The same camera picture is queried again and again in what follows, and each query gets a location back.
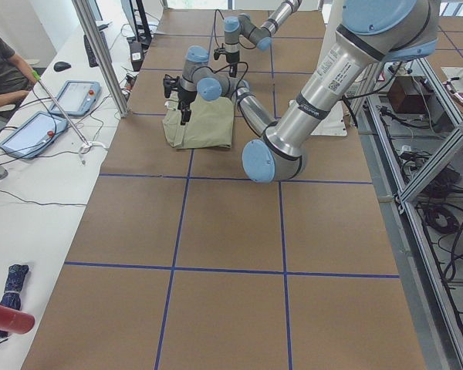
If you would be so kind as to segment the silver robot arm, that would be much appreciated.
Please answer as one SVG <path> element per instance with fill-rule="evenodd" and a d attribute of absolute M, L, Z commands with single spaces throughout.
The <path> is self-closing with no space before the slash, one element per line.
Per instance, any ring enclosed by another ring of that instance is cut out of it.
<path fill-rule="evenodd" d="M 229 64 L 229 76 L 236 77 L 240 62 L 240 37 L 250 41 L 259 50 L 266 50 L 272 44 L 272 37 L 286 19 L 299 10 L 300 0 L 282 1 L 279 7 L 260 26 L 256 26 L 248 14 L 228 16 L 223 19 L 225 41 L 214 50 L 214 59 L 224 55 Z"/>
<path fill-rule="evenodd" d="M 164 94 L 177 92 L 182 124 L 190 120 L 197 96 L 232 100 L 257 135 L 242 151 L 248 178 L 257 183 L 288 180 L 306 166 L 303 143 L 366 67 L 434 52 L 439 8 L 438 1 L 345 1 L 333 46 L 280 120 L 272 118 L 244 79 L 213 72 L 208 52 L 198 45 L 188 49 L 180 77 L 164 77 Z"/>

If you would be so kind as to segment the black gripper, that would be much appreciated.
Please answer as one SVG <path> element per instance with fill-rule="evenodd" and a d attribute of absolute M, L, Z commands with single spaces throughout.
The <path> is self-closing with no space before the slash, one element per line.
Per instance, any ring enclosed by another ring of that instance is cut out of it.
<path fill-rule="evenodd" d="M 179 87 L 177 91 L 178 109 L 181 111 L 180 125 L 185 126 L 187 120 L 191 118 L 190 106 L 196 99 L 196 91 L 190 91 L 183 87 Z"/>
<path fill-rule="evenodd" d="M 238 63 L 240 62 L 240 52 L 227 52 L 226 60 L 229 64 L 229 76 L 236 77 L 238 72 Z"/>

